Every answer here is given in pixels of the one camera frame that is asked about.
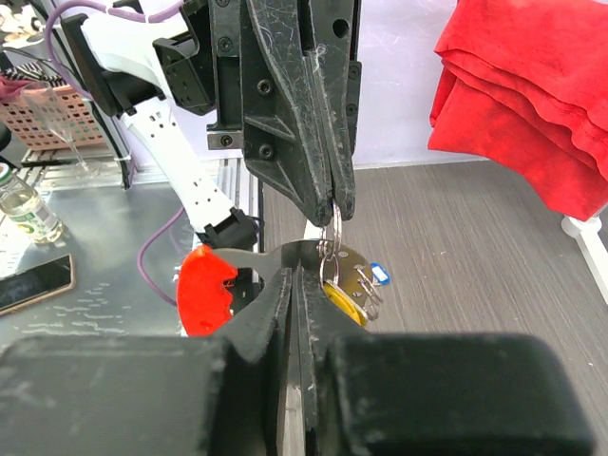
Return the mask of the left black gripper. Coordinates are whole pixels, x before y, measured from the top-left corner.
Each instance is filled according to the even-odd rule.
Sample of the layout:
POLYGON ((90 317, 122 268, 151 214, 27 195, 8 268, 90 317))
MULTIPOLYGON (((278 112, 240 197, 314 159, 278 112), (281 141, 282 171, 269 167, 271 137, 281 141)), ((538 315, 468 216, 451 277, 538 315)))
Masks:
POLYGON ((154 48, 178 106, 215 111, 208 142, 316 226, 355 211, 360 93, 355 1, 186 1, 154 48))

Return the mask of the yellow tag key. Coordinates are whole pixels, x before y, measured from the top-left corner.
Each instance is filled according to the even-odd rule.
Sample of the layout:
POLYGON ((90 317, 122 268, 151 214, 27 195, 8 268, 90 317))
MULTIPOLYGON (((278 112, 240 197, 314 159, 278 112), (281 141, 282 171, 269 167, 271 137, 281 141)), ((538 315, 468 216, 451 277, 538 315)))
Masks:
POLYGON ((363 291, 361 275, 347 278, 351 268, 339 254, 326 254, 319 267, 321 288, 331 303, 361 327, 366 327, 370 316, 366 310, 367 294, 363 291))

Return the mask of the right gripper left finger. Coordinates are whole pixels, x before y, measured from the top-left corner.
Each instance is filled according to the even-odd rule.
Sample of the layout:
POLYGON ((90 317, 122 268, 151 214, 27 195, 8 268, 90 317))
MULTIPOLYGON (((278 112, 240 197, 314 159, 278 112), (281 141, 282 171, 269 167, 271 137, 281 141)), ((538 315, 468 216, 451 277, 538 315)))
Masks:
POLYGON ((276 455, 292 273, 206 337, 36 336, 1 358, 5 455, 276 455))

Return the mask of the metal key holder red handle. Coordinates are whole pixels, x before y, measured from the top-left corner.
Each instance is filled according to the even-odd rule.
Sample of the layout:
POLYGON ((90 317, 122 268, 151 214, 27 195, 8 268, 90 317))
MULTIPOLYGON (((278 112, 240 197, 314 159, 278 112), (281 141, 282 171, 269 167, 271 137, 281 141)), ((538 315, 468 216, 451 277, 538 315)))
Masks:
POLYGON ((209 455, 316 455, 319 387, 330 343, 366 327, 335 307, 321 288, 326 254, 361 275, 370 321, 381 297, 371 263, 333 241, 297 240, 255 253, 202 246, 182 263, 177 309, 189 336, 219 344, 207 395, 209 455))

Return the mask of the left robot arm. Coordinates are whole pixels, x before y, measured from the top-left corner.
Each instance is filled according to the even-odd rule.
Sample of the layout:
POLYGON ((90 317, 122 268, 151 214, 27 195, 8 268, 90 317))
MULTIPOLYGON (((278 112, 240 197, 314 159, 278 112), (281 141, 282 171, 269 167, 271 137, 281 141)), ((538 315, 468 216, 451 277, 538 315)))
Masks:
POLYGON ((201 242, 248 250, 254 221, 206 176, 173 108, 202 116, 213 150, 317 227, 355 211, 361 65, 356 1, 184 1, 146 15, 136 1, 68 1, 60 24, 89 97, 146 147, 201 242))

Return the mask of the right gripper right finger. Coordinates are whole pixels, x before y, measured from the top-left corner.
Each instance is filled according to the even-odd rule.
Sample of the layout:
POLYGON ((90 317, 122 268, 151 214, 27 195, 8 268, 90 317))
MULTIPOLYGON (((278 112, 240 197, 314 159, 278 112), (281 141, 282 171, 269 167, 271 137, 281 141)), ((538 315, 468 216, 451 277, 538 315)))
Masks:
POLYGON ((560 359, 524 333, 371 333, 296 273, 309 455, 590 455, 560 359))

